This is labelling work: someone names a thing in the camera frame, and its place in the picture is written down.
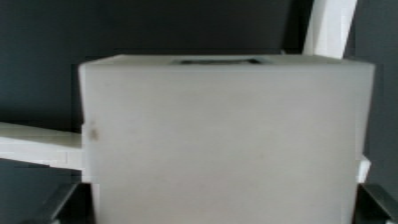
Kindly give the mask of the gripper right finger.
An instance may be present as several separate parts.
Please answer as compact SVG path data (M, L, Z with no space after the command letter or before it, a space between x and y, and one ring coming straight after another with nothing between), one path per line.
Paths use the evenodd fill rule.
M361 184L356 224L398 224L398 201L377 184Z

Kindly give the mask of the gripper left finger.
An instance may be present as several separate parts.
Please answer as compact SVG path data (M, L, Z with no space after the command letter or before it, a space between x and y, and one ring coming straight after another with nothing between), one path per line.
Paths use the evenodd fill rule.
M88 183L59 186L24 224L97 224L93 188Z

